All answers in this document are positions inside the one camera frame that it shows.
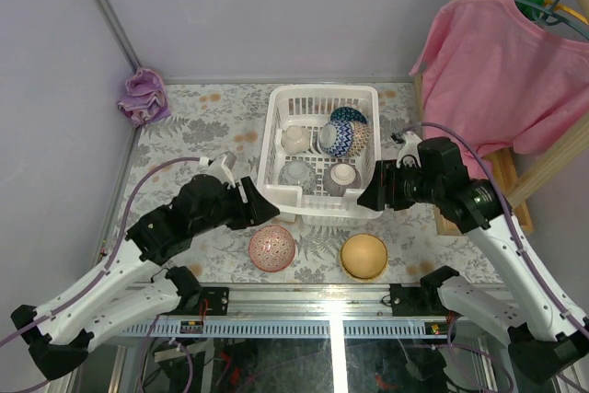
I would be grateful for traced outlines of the blue triangle pattern bowl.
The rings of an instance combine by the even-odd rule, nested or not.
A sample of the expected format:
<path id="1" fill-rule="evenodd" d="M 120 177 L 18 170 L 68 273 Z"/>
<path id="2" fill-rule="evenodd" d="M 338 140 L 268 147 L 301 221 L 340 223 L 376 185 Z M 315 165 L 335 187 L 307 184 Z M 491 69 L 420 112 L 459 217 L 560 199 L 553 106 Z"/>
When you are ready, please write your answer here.
<path id="1" fill-rule="evenodd" d="M 351 121 L 367 124 L 368 120 L 364 113 L 352 106 L 341 106 L 335 109 L 329 116 L 331 121 Z"/>

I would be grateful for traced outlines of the white plastic dish rack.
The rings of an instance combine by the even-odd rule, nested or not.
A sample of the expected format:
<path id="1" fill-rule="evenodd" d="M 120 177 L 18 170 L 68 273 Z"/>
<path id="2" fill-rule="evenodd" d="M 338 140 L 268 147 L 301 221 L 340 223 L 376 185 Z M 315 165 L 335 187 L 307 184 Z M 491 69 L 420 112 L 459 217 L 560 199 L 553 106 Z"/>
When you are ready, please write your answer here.
<path id="1" fill-rule="evenodd" d="M 340 158 L 325 154 L 318 143 L 319 130 L 340 106 L 358 107 L 368 120 L 372 137 L 360 156 Z M 281 145 L 282 133 L 291 125 L 311 132 L 310 148 L 287 155 Z M 381 159 L 378 95 L 373 87 L 351 85 L 292 85 L 275 88 L 268 105 L 262 141 L 257 189 L 280 210 L 279 218 L 293 222 L 299 216 L 307 225 L 357 227 L 375 220 L 381 213 L 357 204 L 369 183 L 375 162 Z M 278 175 L 289 161 L 303 160 L 316 171 L 317 186 L 304 194 L 298 186 L 278 184 Z M 342 197 L 329 196 L 323 187 L 323 174 L 332 165 L 354 166 L 361 177 L 359 189 L 347 190 Z"/>

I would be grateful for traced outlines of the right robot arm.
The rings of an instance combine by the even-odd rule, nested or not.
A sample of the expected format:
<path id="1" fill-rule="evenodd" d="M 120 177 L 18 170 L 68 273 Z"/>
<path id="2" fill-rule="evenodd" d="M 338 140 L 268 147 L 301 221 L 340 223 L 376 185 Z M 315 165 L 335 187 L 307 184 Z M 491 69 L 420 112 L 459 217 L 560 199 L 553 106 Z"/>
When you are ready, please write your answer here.
<path id="1" fill-rule="evenodd" d="M 428 203 L 486 256 L 511 293 L 508 305 L 448 266 L 430 272 L 410 306 L 455 312 L 506 346 L 530 381 L 542 384 L 588 354 L 588 316 L 562 290 L 529 244 L 512 209 L 489 179 L 473 179 L 447 137 L 404 133 L 393 160 L 379 160 L 359 205 L 382 212 Z"/>

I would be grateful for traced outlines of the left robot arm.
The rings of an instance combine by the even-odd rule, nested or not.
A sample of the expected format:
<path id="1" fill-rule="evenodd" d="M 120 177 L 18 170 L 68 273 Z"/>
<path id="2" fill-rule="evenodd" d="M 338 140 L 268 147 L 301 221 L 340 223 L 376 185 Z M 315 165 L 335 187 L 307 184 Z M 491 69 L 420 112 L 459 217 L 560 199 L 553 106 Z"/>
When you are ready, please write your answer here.
<path id="1" fill-rule="evenodd" d="M 53 381 L 79 367 L 104 341 L 146 318 L 191 314 L 202 301 L 202 287 L 185 266 L 133 295 L 131 283 L 153 275 L 186 250 L 194 237 L 219 226 L 241 230 L 279 214 L 250 178 L 231 186 L 199 174 L 168 204 L 142 216 L 119 248 L 73 286 L 41 306 L 22 305 L 11 319 L 28 345 L 34 364 Z"/>

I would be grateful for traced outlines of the brown checker pattern bowl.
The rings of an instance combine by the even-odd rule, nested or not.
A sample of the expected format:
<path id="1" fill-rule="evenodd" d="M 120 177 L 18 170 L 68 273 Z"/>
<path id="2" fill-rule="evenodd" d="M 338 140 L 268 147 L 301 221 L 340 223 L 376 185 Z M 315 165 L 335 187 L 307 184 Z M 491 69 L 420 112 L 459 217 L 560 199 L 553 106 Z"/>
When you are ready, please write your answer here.
<path id="1" fill-rule="evenodd" d="M 372 129 L 367 123 L 352 121 L 352 144 L 347 156 L 360 156 L 372 137 Z"/>

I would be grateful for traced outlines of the red eye pattern bowl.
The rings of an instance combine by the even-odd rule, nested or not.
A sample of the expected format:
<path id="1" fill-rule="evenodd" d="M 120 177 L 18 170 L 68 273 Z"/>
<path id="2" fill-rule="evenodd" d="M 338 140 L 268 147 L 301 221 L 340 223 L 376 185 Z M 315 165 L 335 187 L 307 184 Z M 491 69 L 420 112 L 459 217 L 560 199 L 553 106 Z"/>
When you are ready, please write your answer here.
<path id="1" fill-rule="evenodd" d="M 294 260 L 295 239 L 282 226 L 268 225 L 259 229 L 248 244 L 253 265 L 263 272 L 281 272 Z"/>

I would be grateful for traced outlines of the purple striped bowl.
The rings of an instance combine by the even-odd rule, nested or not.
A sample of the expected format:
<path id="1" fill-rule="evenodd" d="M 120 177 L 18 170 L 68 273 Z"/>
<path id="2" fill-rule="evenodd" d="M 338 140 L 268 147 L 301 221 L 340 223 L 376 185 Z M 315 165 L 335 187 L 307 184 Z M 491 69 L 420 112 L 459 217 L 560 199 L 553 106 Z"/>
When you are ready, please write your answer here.
<path id="1" fill-rule="evenodd" d="M 347 190 L 361 187 L 361 177 L 357 169 L 344 163 L 330 166 L 324 172 L 322 181 L 324 190 L 333 197 L 342 197 Z"/>

